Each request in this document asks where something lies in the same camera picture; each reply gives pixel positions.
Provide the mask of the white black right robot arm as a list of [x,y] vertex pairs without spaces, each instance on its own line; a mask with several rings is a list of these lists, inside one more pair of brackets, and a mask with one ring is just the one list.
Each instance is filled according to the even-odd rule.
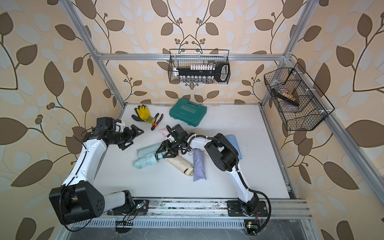
[[187,133],[180,125],[173,128],[166,126],[166,129],[169,134],[157,149],[155,153],[156,160],[159,157],[164,159],[175,158],[194,149],[204,150],[215,166],[229,176],[236,189],[243,214],[252,216],[258,211],[259,196],[264,197],[266,210],[269,214],[271,213],[270,199],[263,192],[253,190],[248,186],[240,168],[239,152],[223,134],[219,133],[213,137],[207,137],[196,133]]

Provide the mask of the lilac umbrella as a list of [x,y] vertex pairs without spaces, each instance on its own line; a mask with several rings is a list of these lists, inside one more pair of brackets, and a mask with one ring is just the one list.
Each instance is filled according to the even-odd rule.
[[194,161],[194,182],[206,180],[204,152],[200,149],[192,149],[189,155],[193,156]]

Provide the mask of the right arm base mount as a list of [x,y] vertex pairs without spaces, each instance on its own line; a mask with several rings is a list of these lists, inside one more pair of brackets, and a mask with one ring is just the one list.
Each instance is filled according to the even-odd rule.
[[267,217],[269,214],[265,201],[249,203],[240,200],[227,201],[227,209],[230,217]]

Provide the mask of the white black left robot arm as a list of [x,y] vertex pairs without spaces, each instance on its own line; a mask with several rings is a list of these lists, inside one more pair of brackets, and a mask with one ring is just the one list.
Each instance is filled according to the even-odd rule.
[[100,126],[85,134],[78,161],[63,184],[51,190],[50,202],[62,225],[91,220],[110,210],[129,213],[136,208],[128,190],[103,195],[94,181],[108,146],[125,150],[143,130],[135,125],[125,127],[117,123]]

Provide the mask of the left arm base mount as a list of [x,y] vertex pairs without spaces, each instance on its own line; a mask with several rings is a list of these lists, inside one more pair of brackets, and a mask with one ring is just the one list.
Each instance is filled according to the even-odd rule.
[[149,209],[150,201],[145,199],[133,199],[121,207],[109,210],[107,215],[109,216],[127,216],[129,214],[147,213]]

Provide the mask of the mint green umbrella sleeve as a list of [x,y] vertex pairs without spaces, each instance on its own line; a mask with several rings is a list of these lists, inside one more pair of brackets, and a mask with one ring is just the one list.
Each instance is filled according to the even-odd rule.
[[155,154],[156,151],[159,149],[159,147],[162,145],[162,142],[153,144],[147,147],[143,147],[137,150],[137,157],[138,158],[143,158],[148,154]]

